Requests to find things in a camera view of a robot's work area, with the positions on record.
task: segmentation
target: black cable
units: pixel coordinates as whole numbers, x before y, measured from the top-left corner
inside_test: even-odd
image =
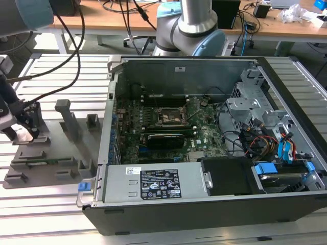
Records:
[[[23,43],[23,42],[21,41],[21,39],[19,38],[18,35],[16,35],[16,38],[17,38],[17,40],[18,40],[20,43]],[[24,46],[24,48],[27,49],[27,51],[30,52],[30,54],[33,53],[33,52],[32,52],[32,51],[31,51],[31,50],[30,50],[26,45]]]
[[[51,5],[51,8],[53,9],[54,14],[57,16],[57,18],[59,19],[59,21],[61,22],[63,27],[65,28],[66,32],[68,33],[68,35],[71,38],[72,43],[73,43],[73,45],[75,47],[75,51],[76,51],[76,55],[77,55],[77,62],[78,62],[78,68],[77,68],[76,76],[75,76],[74,80],[70,84],[68,84],[66,86],[63,86],[61,88],[55,89],[53,91],[50,91],[48,93],[41,94],[40,96],[36,97],[35,99],[33,99],[31,101],[25,102],[25,107],[35,103],[36,101],[38,101],[38,100],[40,100],[40,99],[42,99],[42,98],[44,98],[46,96],[52,95],[54,93],[57,93],[57,92],[60,92],[60,91],[63,91],[65,89],[68,89],[68,88],[72,87],[76,83],[76,81],[78,80],[78,77],[79,77],[80,72],[81,72],[81,58],[80,58],[80,54],[79,54],[79,48],[77,47],[77,45],[75,43],[74,37],[71,34],[71,32],[69,31],[69,29],[66,26],[65,22],[62,20],[62,18],[59,16],[59,14],[57,13],[57,11],[54,9],[54,7],[52,5]],[[81,42],[83,42],[84,34],[85,34],[85,20],[84,20],[84,15],[82,13],[81,8],[79,8],[79,12],[80,12],[81,19],[82,19],[82,39],[81,39]]]
[[[142,9],[142,7],[140,7],[136,0],[133,0],[134,4],[139,12],[139,14],[141,15],[142,19],[145,20],[155,31],[157,30],[157,28],[149,21],[149,16],[147,15],[147,13]]]
[[[243,7],[243,10],[248,10],[249,8],[254,8],[256,7],[258,4],[258,2],[256,3],[249,3],[249,4],[246,4],[244,7]]]
[[[232,144],[238,146],[238,147],[241,148],[241,149],[244,149],[244,147],[243,147],[242,145],[240,145],[240,144],[236,143],[235,141],[233,141],[233,140],[229,139],[228,137],[226,137],[226,136],[221,132],[221,130],[220,130],[220,128],[219,128],[219,118],[220,118],[220,114],[221,114],[221,112],[222,112],[224,106],[227,106],[227,101],[225,101],[225,102],[221,105],[221,107],[219,108],[219,112],[218,112],[218,115],[217,115],[217,128],[218,128],[218,131],[219,131],[219,133],[220,133],[220,134],[225,138],[225,140],[231,142]],[[260,156],[260,157],[262,157],[261,154],[258,154],[258,153],[256,153],[256,152],[254,152],[250,147],[246,147],[246,149],[247,149],[250,153],[252,153],[253,155],[256,155],[256,156]]]
[[[238,39],[237,39],[237,41],[236,41],[236,43],[235,43],[235,47],[236,47],[237,44],[239,43],[239,40],[240,40],[240,38],[241,38],[241,35],[243,34],[243,31],[244,31],[244,24],[243,24],[244,17],[242,17],[241,14],[243,14],[243,13],[241,13],[241,12],[239,11],[239,13],[238,13],[237,16],[238,16],[238,17],[240,18],[240,20],[241,20],[242,30],[241,30],[241,33],[240,33],[240,35],[239,35],[239,37],[238,37]]]
[[[26,40],[25,40],[24,42],[22,42],[19,46],[15,47],[15,48],[12,48],[12,49],[10,49],[10,50],[0,51],[0,55],[7,55],[7,54],[10,54],[10,53],[12,53],[12,52],[15,52],[15,51],[21,49],[22,47],[24,47],[24,46],[26,45],[26,43],[27,43],[28,41],[31,40],[32,36],[33,36],[33,32],[30,31],[29,36],[26,38]]]
[[[126,12],[127,12],[127,27],[128,27],[129,33],[132,33],[131,32],[131,25],[130,25],[130,22],[129,22],[129,4],[128,4],[128,0],[126,1]]]
[[[138,50],[138,48],[136,47],[135,45],[135,42],[134,42],[134,39],[133,39],[133,36],[132,36],[132,33],[128,27],[128,24],[127,24],[127,21],[126,21],[126,18],[125,18],[125,14],[124,14],[124,11],[123,11],[123,5],[122,5],[122,0],[119,0],[119,6],[121,8],[121,11],[122,11],[122,16],[123,16],[123,19],[124,19],[124,24],[125,24],[125,27],[126,27],[126,31],[127,31],[127,34],[128,34],[128,37],[129,39],[131,40],[136,52],[138,55],[141,55],[141,52]]]
[[[226,93],[223,90],[221,90],[221,88],[219,88],[218,86],[210,86],[203,94],[207,95],[207,93],[213,88],[218,89],[220,92],[222,92],[224,94],[224,96],[227,96]]]
[[[74,52],[64,62],[62,62],[61,64],[57,65],[56,67],[54,67],[54,68],[52,68],[50,70],[47,70],[47,71],[42,72],[42,73],[39,73],[39,74],[24,76],[24,77],[20,77],[20,78],[7,79],[7,83],[13,84],[15,82],[19,82],[19,81],[23,81],[23,80],[30,80],[30,79],[33,79],[33,78],[38,78],[38,77],[41,77],[41,76],[44,76],[44,75],[53,73],[54,71],[62,68],[64,65],[66,65],[76,55],[77,51],[81,48],[81,46],[83,44],[83,41],[84,41],[84,37],[85,37],[85,20],[84,20],[84,15],[83,15],[81,9],[79,9],[79,13],[80,13],[81,19],[82,19],[82,36],[81,36],[81,41],[80,41],[77,49],[75,49]]]
[[[104,2],[103,4],[101,3],[100,0],[98,0],[98,2],[101,4],[101,6],[102,6],[105,10],[107,10],[107,11],[109,11],[109,12],[112,12],[112,13],[118,13],[118,14],[121,14],[121,13],[127,13],[127,10],[116,10],[116,9],[113,9],[113,8],[112,8],[112,6],[113,6],[113,1],[112,1],[112,0],[108,0],[108,1]],[[158,1],[153,2],[153,3],[147,3],[147,4],[142,5],[141,8],[144,8],[144,7],[147,8],[147,7],[151,6],[151,5],[156,4],[156,3],[159,3],[159,2],[161,2],[161,0],[158,0]],[[130,14],[137,14],[137,13],[138,13],[138,10],[137,10],[137,8],[132,8],[132,9],[129,10],[129,13],[130,13]]]
[[[149,21],[149,20],[146,20],[146,22],[156,31],[157,28]]]
[[[315,78],[317,78],[319,76],[319,74],[321,73],[321,71],[324,69],[324,67],[327,65],[327,61],[325,62],[325,64],[320,68],[320,70],[318,71],[318,73],[315,75]]]
[[[319,50],[316,50],[314,47],[312,47],[308,42],[307,42],[307,45],[310,47],[310,48],[312,48],[314,51],[316,51],[316,52],[318,52],[318,53],[320,53],[320,54],[322,54],[322,55],[325,55],[325,56],[327,56],[327,53],[322,53],[322,52],[320,52]]]

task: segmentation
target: cable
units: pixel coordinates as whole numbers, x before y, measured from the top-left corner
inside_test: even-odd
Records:
[[[255,8],[257,6],[258,2],[256,3],[249,3],[249,4],[246,4],[244,7],[243,7],[243,10],[248,10],[250,8]]]
[[[244,43],[243,43],[243,48],[242,48],[241,56],[243,56],[244,51],[245,51],[246,39],[247,39],[247,27],[246,27],[246,25],[245,25],[245,41],[244,41]]]
[[[218,115],[217,115],[217,126],[218,126],[218,131],[219,131],[219,133],[220,133],[222,136],[224,136],[224,138],[225,138],[227,141],[229,141],[229,142],[231,142],[232,144],[234,144],[234,145],[238,146],[239,148],[243,149],[243,146],[242,146],[241,144],[238,144],[238,143],[234,142],[233,140],[229,139],[228,137],[226,137],[226,136],[221,132],[221,130],[220,130],[220,128],[219,128],[219,117],[220,117],[220,114],[221,114],[221,112],[222,112],[224,106],[227,106],[227,101],[225,101],[225,102],[221,105],[221,107],[219,108],[219,112],[218,112]]]
[[[50,69],[50,70],[47,70],[45,72],[42,72],[42,73],[39,73],[39,74],[35,74],[35,75],[29,75],[29,76],[25,76],[25,77],[20,77],[20,78],[11,78],[11,79],[7,79],[7,83],[15,83],[15,82],[20,82],[20,81],[24,81],[24,80],[30,80],[30,79],[33,79],[33,78],[38,78],[38,77],[41,77],[41,76],[44,76],[44,75],[47,75],[47,74],[50,74],[60,68],[62,68],[64,65],[66,65],[77,53],[77,51],[81,48],[82,44],[83,44],[83,41],[84,41],[84,36],[85,36],[85,20],[84,20],[84,15],[82,13],[82,10],[79,9],[79,13],[81,15],[81,19],[82,19],[82,36],[81,36],[81,41],[77,47],[77,49],[74,50],[74,52],[64,61],[62,62],[60,65],[57,65],[56,67]]]
[[[17,40],[18,40],[20,43],[22,43],[22,41],[21,41],[21,39],[19,38],[18,35],[16,35],[15,38],[17,38]],[[32,51],[31,51],[31,50],[30,50],[26,45],[24,46],[24,48],[27,49],[27,51],[28,51],[30,54],[33,53],[33,52],[32,52]]]
[[[239,37],[238,37],[238,39],[237,39],[237,41],[236,41],[236,43],[235,43],[235,47],[237,46],[237,44],[239,43],[239,40],[240,40],[240,38],[241,38],[241,35],[243,34],[243,31],[244,31],[244,23],[243,23],[243,20],[244,20],[244,14],[242,13],[242,12],[240,12],[240,11],[238,11],[238,15],[237,15],[239,18],[240,18],[240,20],[241,20],[241,26],[242,26],[242,30],[241,30],[241,33],[240,33],[240,35],[239,35]]]
[[[325,62],[325,64],[320,68],[320,70],[317,72],[317,74],[315,75],[315,78],[318,78],[319,74],[321,73],[321,71],[324,69],[324,67],[327,65],[327,61]]]
[[[35,99],[33,99],[31,101],[25,102],[25,107],[33,104],[34,102],[36,102],[36,101],[38,101],[38,100],[40,100],[40,99],[42,99],[42,98],[44,98],[46,96],[49,96],[51,94],[54,94],[54,93],[57,93],[57,92],[60,92],[60,91],[63,91],[65,89],[68,89],[68,88],[72,87],[76,83],[76,81],[78,80],[78,77],[80,75],[80,71],[81,71],[81,58],[80,58],[80,54],[79,54],[79,48],[77,47],[77,45],[75,43],[75,40],[74,40],[74,37],[71,34],[71,32],[69,31],[69,29],[66,26],[65,22],[62,20],[62,18],[59,16],[59,14],[53,8],[52,5],[51,5],[51,8],[53,9],[54,14],[57,16],[57,18],[59,19],[59,21],[61,22],[61,24],[63,25],[63,27],[65,28],[66,32],[68,33],[68,35],[71,38],[72,43],[73,43],[73,45],[75,47],[75,51],[76,51],[76,54],[77,54],[77,62],[78,62],[78,68],[77,68],[76,76],[75,76],[74,80],[70,84],[68,84],[66,86],[63,86],[61,88],[55,89],[53,91],[50,91],[48,93],[41,94],[40,96],[36,97]],[[81,8],[79,8],[79,12],[80,12],[80,15],[81,15],[81,20],[82,20],[82,39],[81,39],[81,43],[82,43],[83,42],[83,39],[84,39],[84,34],[85,34],[85,20],[84,20],[84,15],[82,13]]]
[[[125,27],[126,27],[126,30],[127,30],[128,37],[131,40],[137,54],[141,55],[141,52],[138,50],[138,48],[135,45],[131,30],[129,29],[128,23],[126,21],[125,14],[124,14],[124,11],[123,11],[123,6],[122,6],[122,0],[119,0],[119,6],[120,6],[121,11],[122,11],[121,13],[122,13],[122,16],[123,16],[123,19],[124,19],[124,23],[125,23]]]
[[[32,36],[33,36],[33,32],[30,31],[30,34],[29,34],[28,38],[26,38],[26,40],[24,42],[22,42],[19,46],[15,47],[15,48],[12,48],[10,50],[0,51],[0,55],[10,54],[12,52],[15,52],[15,51],[21,49],[22,47],[25,46],[26,43],[28,43],[28,41],[31,40]]]
[[[99,4],[101,4],[101,6],[102,6],[105,10],[107,10],[107,11],[109,11],[109,12],[118,13],[118,14],[121,14],[121,13],[127,13],[127,10],[123,10],[123,11],[122,11],[122,10],[116,10],[116,9],[113,9],[113,8],[112,8],[112,6],[113,6],[113,1],[112,1],[112,0],[108,0],[108,1],[104,2],[103,4],[101,3],[100,0],[98,0],[98,2],[99,2]],[[147,4],[142,5],[141,8],[144,8],[144,7],[147,8],[147,7],[151,6],[151,5],[156,4],[156,3],[159,3],[159,2],[161,2],[161,0],[158,0],[158,1],[156,1],[156,2],[152,2],[152,3],[147,3]],[[138,13],[138,10],[137,10],[137,8],[132,8],[132,9],[129,10],[129,13],[130,13],[130,14],[137,14],[137,13]]]
[[[204,95],[207,95],[208,94],[208,92],[211,90],[211,89],[213,89],[213,88],[216,88],[216,89],[218,89],[220,92],[222,92],[223,93],[223,95],[224,96],[227,96],[227,94],[223,91],[223,90],[221,90],[221,88],[220,87],[218,87],[218,86],[210,86],[203,94]]]
[[[322,53],[322,52],[320,52],[319,50],[316,50],[316,49],[315,49],[314,47],[312,47],[308,42],[307,42],[307,45],[309,45],[309,47],[312,48],[314,51],[316,51],[316,52],[318,52],[318,53],[320,53],[320,54],[322,54],[322,55],[327,56],[327,53]]]
[[[137,4],[136,0],[133,0],[133,2],[135,3],[135,6],[136,6],[139,14],[141,15],[142,19],[145,20],[156,31],[157,28],[149,21],[149,16],[147,15],[147,13],[142,9],[142,7],[140,7]]]
[[[253,30],[253,32],[249,32],[249,30],[246,31],[246,32],[249,33],[249,34],[252,34],[252,35],[255,34],[255,33],[257,33],[257,32],[260,30],[260,28],[261,28],[260,20],[259,20],[258,18],[256,18],[253,14],[249,13],[249,12],[246,12],[246,11],[243,11],[243,10],[240,10],[240,12],[242,12],[242,13],[247,13],[247,14],[249,14],[250,16],[252,16],[254,19],[256,19],[256,21],[257,21],[258,24],[259,24],[258,29],[257,29],[257,30]]]

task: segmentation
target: warning label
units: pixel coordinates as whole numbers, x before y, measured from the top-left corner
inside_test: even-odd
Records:
[[[177,169],[141,171],[143,200],[181,198]]]

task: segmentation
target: wooden desk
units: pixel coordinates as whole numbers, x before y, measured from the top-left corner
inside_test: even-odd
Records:
[[[241,0],[240,9],[250,2],[255,0]],[[313,10],[314,0],[302,0],[302,7]],[[85,17],[86,34],[94,35],[125,35],[126,28],[121,14],[112,13],[102,8],[97,0],[82,0],[82,11]],[[156,13],[159,4],[151,5],[147,8],[150,21],[156,26]],[[120,10],[118,4],[114,4],[115,9]],[[280,10],[269,11],[267,18],[259,19],[261,28],[258,33],[253,36],[253,40],[267,41],[293,41],[293,42],[327,42],[327,28],[316,29],[311,23],[282,23],[277,19]],[[247,21],[257,22],[250,15],[245,14]],[[81,19],[80,16],[63,17],[64,22],[69,27],[72,33],[81,34]],[[130,14],[130,25],[133,35],[155,36],[155,31],[141,18],[139,14]],[[63,49],[64,33],[63,26],[59,20],[54,23],[54,31],[57,33],[56,38],[60,53],[65,53]],[[229,40],[235,40],[241,33],[241,21],[237,18],[232,30],[224,30]]]

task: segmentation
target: electronic device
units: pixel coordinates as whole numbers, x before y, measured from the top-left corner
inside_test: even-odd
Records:
[[[217,29],[212,0],[163,3],[157,10],[154,56],[215,56],[221,54],[225,34]]]
[[[265,58],[111,56],[108,67],[98,172],[77,199],[101,234],[288,222],[327,207],[327,143]]]
[[[289,9],[293,4],[300,4],[300,0],[270,0],[274,9]]]
[[[257,18],[266,18],[270,8],[268,4],[256,4],[253,14]]]
[[[241,0],[213,0],[213,10],[218,16],[219,29],[233,29]]]

